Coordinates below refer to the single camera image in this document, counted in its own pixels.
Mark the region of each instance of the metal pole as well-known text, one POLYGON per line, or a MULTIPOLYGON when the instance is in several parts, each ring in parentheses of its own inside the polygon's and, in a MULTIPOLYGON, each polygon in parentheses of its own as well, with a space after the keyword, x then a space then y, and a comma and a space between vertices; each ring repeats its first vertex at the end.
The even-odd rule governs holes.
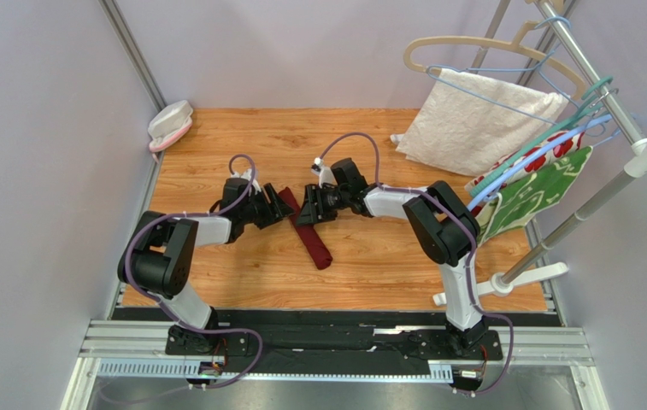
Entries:
MULTIPOLYGON (((487 27, 487 32, 485 32, 485 38, 495 38, 495 33, 497 32, 497 29, 500 27, 500 23, 503 22, 503 17, 505 16, 505 12, 508 11, 508 6, 510 5, 510 0, 500 0, 500 4, 498 4, 497 9, 495 10, 495 14, 492 16, 492 21, 490 22, 490 26, 487 27)), ((475 56, 475 59, 473 61, 472 68, 480 68, 482 67, 482 61, 485 60, 485 56, 487 56, 487 48, 480 48, 477 52, 477 55, 475 56)))
POLYGON ((586 201, 584 205, 574 212, 568 219, 564 220, 555 231, 546 239, 538 244, 535 248, 523 256, 513 267, 510 268, 502 277, 504 284, 510 284, 521 275, 530 265, 553 249, 563 238, 578 228, 582 222, 588 220, 600 207, 602 207, 611 198, 616 196, 621 190, 626 188, 635 178, 628 173, 621 171, 614 179, 610 180, 596 195, 586 201))
MULTIPOLYGON (((576 9, 576 5, 579 2, 579 0, 566 0, 563 2, 563 17, 570 18, 571 14, 573 11, 576 9)), ((538 44, 536 44, 535 50, 548 53, 550 49, 553 47, 553 44, 556 43, 556 35, 553 33, 553 30, 550 29, 550 27, 546 27, 545 32, 543 33, 543 36, 541 36, 540 40, 538 41, 538 44)), ((535 67, 536 64, 538 64, 538 60, 533 60, 532 58, 528 60, 528 63, 526 64, 526 68, 533 68, 535 67)), ((535 75, 535 71, 526 71, 521 74, 521 76, 518 78, 518 81, 515 82, 517 85, 523 85, 523 86, 528 86, 530 84, 531 80, 533 79, 533 76, 535 75)))
MULTIPOLYGON (((548 0, 540 0, 535 4, 545 18, 555 17, 558 15, 548 0)), ((591 81, 592 84, 598 82, 601 79, 601 76, 599 76, 597 70, 591 65, 589 59, 586 58, 584 51, 581 49, 579 43, 576 42, 571 31, 568 30, 568 27, 563 24, 562 21, 558 20, 552 21, 550 26, 556 33, 556 36, 561 40, 563 48, 568 51, 568 54, 573 58, 573 61, 576 62, 576 65, 585 77, 591 81)), ((609 87, 607 85, 603 86, 599 90, 602 96, 606 96, 603 99, 603 105, 606 106, 606 109, 612 116, 614 116, 614 122, 616 122, 616 125, 621 128, 626 139, 631 144, 636 143, 640 139, 644 139, 644 133, 641 128, 639 128, 634 118, 632 118, 632 115, 624 109, 624 105, 621 103, 620 98, 618 98, 614 92, 608 93, 608 91, 609 87)))
POLYGON ((138 73, 138 77, 144 84, 146 92, 149 93, 149 97, 154 103, 156 110, 163 110, 164 107, 167 106, 167 103, 164 101, 162 91, 159 89, 159 85, 156 83, 154 76, 151 75, 149 65, 146 64, 146 60, 141 54, 141 50, 138 48, 136 40, 133 39, 131 29, 128 28, 126 19, 123 18, 123 14, 121 13, 121 9, 119 9, 118 4, 115 0, 98 0, 98 2, 103 7, 103 11, 106 12, 115 33, 118 34, 118 39, 121 41, 121 44, 123 44, 123 48, 126 49, 126 53, 131 59, 133 66, 136 68, 136 73, 138 73))

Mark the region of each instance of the gray floor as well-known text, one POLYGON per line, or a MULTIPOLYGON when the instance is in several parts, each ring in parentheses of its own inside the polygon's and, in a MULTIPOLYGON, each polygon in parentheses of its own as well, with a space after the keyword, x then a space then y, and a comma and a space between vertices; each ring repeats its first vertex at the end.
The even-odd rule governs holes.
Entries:
MULTIPOLYGON (((499 369, 488 369, 494 378, 499 369)), ((116 400, 135 400, 183 386, 178 379, 100 379, 97 386, 116 400)), ((449 386, 395 383, 330 383, 242 381, 229 387, 202 392, 184 390, 130 407, 113 405, 94 395, 93 410, 133 409, 249 409, 249 410, 573 410, 581 408, 570 369, 517 367, 497 390, 470 399, 453 395, 449 386)))

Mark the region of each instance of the clothes hanger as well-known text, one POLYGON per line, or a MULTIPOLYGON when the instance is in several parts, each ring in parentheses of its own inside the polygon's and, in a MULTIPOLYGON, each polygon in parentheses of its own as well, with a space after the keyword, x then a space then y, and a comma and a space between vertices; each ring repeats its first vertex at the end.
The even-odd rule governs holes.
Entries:
MULTIPOLYGON (((546 23, 548 23, 548 22, 550 22, 550 21, 560 21, 560 22, 562 22, 562 23, 566 24, 566 25, 568 26, 568 28, 569 28, 569 29, 571 28, 571 21, 569 21, 569 20, 568 20, 567 18, 565 18, 565 17, 562 17, 562 16, 560 16, 560 15, 557 15, 557 16, 549 17, 548 19, 545 19, 545 20, 543 20, 543 21, 539 22, 539 23, 538 23, 538 25, 537 25, 537 26, 535 26, 535 29, 540 28, 542 25, 544 25, 544 24, 546 24, 546 23)), ((446 84, 446 85, 448 85, 448 86, 450 86, 450 87, 452 87, 452 88, 455 88, 455 89, 457 89, 457 90, 459 90, 459 91, 465 92, 465 93, 467 93, 467 94, 469 94, 469 95, 471 95, 471 96, 473 96, 473 97, 477 97, 477 98, 482 99, 482 100, 485 100, 485 101, 487 101, 487 102, 489 102, 489 103, 491 103, 491 104, 495 104, 495 105, 497 105, 497 106, 499 106, 499 107, 509 109, 510 111, 516 112, 516 113, 518 113, 518 114, 523 114, 523 115, 528 116, 528 117, 531 117, 531 118, 533 118, 533 119, 535 119, 535 120, 541 120, 541 121, 543 121, 543 122, 545 122, 545 123, 550 124, 550 125, 552 125, 552 126, 553 126, 553 125, 555 125, 555 124, 556 124, 553 120, 550 120, 550 119, 547 119, 547 118, 543 118, 543 117, 540 117, 540 116, 538 116, 538 115, 528 113, 528 112, 526 112, 526 111, 522 111, 522 110, 517 109, 517 108, 515 108, 515 107, 510 107, 509 105, 506 105, 506 104, 503 104, 503 103, 501 103, 501 102, 495 101, 495 100, 493 100, 492 98, 489 98, 489 97, 486 97, 486 96, 482 96, 482 95, 480 95, 480 94, 478 94, 478 93, 476 93, 476 92, 473 92, 473 91, 467 90, 467 89, 465 89, 465 88, 463 88, 463 87, 460 87, 460 86, 459 86, 459 85, 457 85, 457 84, 454 84, 454 83, 452 83, 452 82, 450 82, 450 81, 448 81, 448 80, 446 80, 446 79, 443 79, 440 75, 435 75, 432 71, 434 71, 435 69, 437 69, 438 71, 440 71, 440 72, 441 72, 441 70, 442 70, 442 69, 448 69, 448 70, 451 70, 451 71, 454 71, 454 72, 457 72, 457 73, 528 73, 528 72, 535 72, 535 73, 537 73, 537 74, 540 76, 540 78, 542 78, 546 83, 548 83, 548 85, 550 85, 550 87, 551 87, 551 88, 553 88, 553 89, 554 89, 558 94, 560 94, 561 96, 563 96, 564 98, 566 98, 566 99, 568 100, 568 103, 569 103, 569 104, 572 104, 572 105, 574 105, 576 108, 579 108, 579 104, 578 104, 577 102, 575 102, 575 101, 571 98, 571 96, 569 96, 568 94, 566 94, 566 92, 565 92, 565 91, 563 91, 563 90, 561 90, 560 88, 558 88, 558 86, 557 86, 556 84, 554 84, 554 83, 553 83, 553 82, 552 82, 548 77, 546 77, 546 75, 543 73, 543 65, 544 65, 544 64, 545 64, 545 63, 546 63, 546 62, 547 62, 547 61, 548 61, 548 60, 549 60, 549 59, 550 59, 550 58, 551 58, 551 57, 556 53, 556 50, 558 50, 558 47, 559 47, 560 45, 561 45, 561 43, 560 43, 560 42, 559 42, 559 43, 556 43, 556 46, 555 46, 551 51, 549 51, 549 52, 548 52, 548 54, 546 54, 546 55, 545 55, 545 58, 544 58, 543 60, 539 61, 539 62, 538 62, 538 64, 535 64, 533 67, 526 67, 526 68, 483 68, 483 67, 470 67, 470 68, 465 68, 464 70, 461 70, 461 69, 459 69, 459 68, 457 68, 457 67, 452 67, 452 66, 447 66, 447 65, 433 64, 433 65, 431 65, 431 66, 429 66, 429 67, 427 67, 427 68, 426 68, 426 74, 427 74, 427 75, 429 75, 429 77, 431 77, 432 79, 434 79, 434 80, 436 80, 436 81, 438 81, 438 82, 440 82, 440 83, 444 83, 444 84, 446 84)), ((606 131, 606 127, 605 127, 605 126, 603 126, 602 133, 604 133, 605 131, 606 131)), ((591 135, 591 134, 588 134, 588 135, 590 135, 590 136, 592 136, 592 137, 598 137, 598 136, 600 136, 601 134, 598 134, 598 135, 591 135)))
POLYGON ((542 143, 546 138, 553 135, 554 132, 559 132, 560 130, 570 129, 576 126, 582 119, 586 117, 591 117, 593 114, 597 114, 603 108, 603 99, 605 96, 599 96, 596 91, 601 89, 602 86, 611 84, 611 81, 614 80, 614 77, 608 76, 603 79, 600 79, 596 84, 589 87, 588 90, 584 93, 583 96, 580 96, 583 103, 576 110, 576 112, 565 120, 555 124, 549 128, 546 132, 542 133, 539 137, 532 140, 530 143, 527 143, 522 147, 518 152, 510 156, 505 162, 500 164, 497 168, 492 170, 479 184, 475 185, 470 191, 470 196, 477 196, 481 191, 483 191, 487 186, 493 183, 497 178, 499 178, 505 171, 510 168, 519 158, 525 155, 536 145, 542 143))
MULTIPOLYGON (((546 55, 545 53, 521 45, 521 41, 526 36, 526 34, 536 28, 540 28, 540 24, 541 22, 539 21, 526 21, 521 29, 518 30, 518 32, 515 34, 513 40, 510 42, 496 40, 493 38, 469 36, 439 36, 418 38, 415 41, 411 42, 409 46, 407 46, 407 49, 404 51, 404 65, 406 65, 413 71, 419 73, 427 73, 427 67, 412 61, 411 55, 414 50, 426 45, 437 44, 478 45, 479 47, 487 49, 497 49, 513 52, 526 56, 528 58, 532 58, 533 60, 536 60, 538 62, 545 60, 545 64, 553 67, 557 72, 563 74, 564 77, 566 77, 574 85, 576 85, 576 92, 571 96, 573 99, 582 96, 587 88, 586 82, 572 68, 554 58, 548 58, 550 56, 546 55)), ((433 67, 430 72, 439 75, 441 73, 441 69, 439 69, 438 67, 433 67)))

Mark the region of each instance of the red and white patterned cloth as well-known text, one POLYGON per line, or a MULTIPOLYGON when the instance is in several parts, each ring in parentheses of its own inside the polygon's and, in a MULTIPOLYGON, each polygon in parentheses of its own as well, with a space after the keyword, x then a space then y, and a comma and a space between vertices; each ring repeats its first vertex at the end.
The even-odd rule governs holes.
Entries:
MULTIPOLYGON (((527 158, 530 154, 534 153, 535 151, 539 150, 541 147, 546 145, 547 143, 553 141, 556 138, 559 138, 561 135, 566 133, 567 131, 563 132, 557 132, 550 137, 548 137, 545 141, 542 143, 536 145, 533 147, 530 151, 528 151, 525 155, 523 155, 521 158, 518 159, 511 167, 516 166, 519 162, 523 161, 523 159, 527 158)), ((530 164, 526 165, 523 169, 515 173, 512 177, 507 179, 502 185, 500 185, 500 189, 506 187, 508 184, 513 184, 515 181, 523 179, 526 175, 529 173, 534 173, 537 170, 539 170, 541 167, 544 167, 548 164, 551 164, 555 162, 557 159, 561 158, 562 156, 565 156, 566 154, 569 154, 571 152, 574 152, 575 150, 581 148, 581 140, 584 137, 584 133, 582 132, 581 134, 575 135, 573 138, 563 142, 560 145, 557 145, 554 147, 552 150, 546 152, 545 154, 541 155, 538 159, 535 161, 531 162, 530 164)), ((480 181, 485 179, 492 171, 494 171, 497 167, 500 166, 500 164, 504 163, 507 161, 511 156, 515 155, 517 151, 515 151, 512 154, 509 155, 504 155, 502 156, 497 162, 495 162, 495 165, 490 167, 490 170, 479 177, 476 177, 472 179, 470 182, 468 182, 467 185, 465 185, 465 190, 468 192, 471 191, 475 185, 479 184, 480 181)))

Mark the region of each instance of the beige hanger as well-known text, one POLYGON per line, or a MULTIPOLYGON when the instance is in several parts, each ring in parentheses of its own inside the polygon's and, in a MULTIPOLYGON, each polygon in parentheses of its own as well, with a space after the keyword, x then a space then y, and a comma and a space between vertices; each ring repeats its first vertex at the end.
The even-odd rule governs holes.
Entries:
POLYGON ((553 9, 559 14, 563 15, 563 0, 526 0, 527 4, 533 4, 535 2, 543 3, 549 2, 553 6, 553 9))
MULTIPOLYGON (((406 65, 411 70, 420 73, 426 73, 426 67, 412 61, 412 51, 425 45, 436 44, 478 45, 487 49, 505 50, 521 54, 540 62, 545 58, 545 53, 521 45, 521 41, 526 36, 526 34, 534 29, 537 25, 538 21, 526 21, 526 23, 523 24, 523 27, 521 27, 521 29, 518 30, 518 32, 515 34, 513 41, 510 42, 496 40, 493 38, 469 36, 440 36, 417 38, 415 41, 411 42, 409 46, 407 46, 407 49, 404 51, 404 65, 406 65)), ((557 72, 563 74, 567 79, 571 80, 571 82, 576 85, 576 92, 571 96, 573 99, 580 98, 584 95, 584 92, 586 92, 587 88, 586 82, 572 68, 556 60, 555 58, 549 58, 545 63, 553 67, 557 72)), ((432 73, 435 75, 439 75, 439 72, 440 70, 435 67, 432 69, 432 73)))

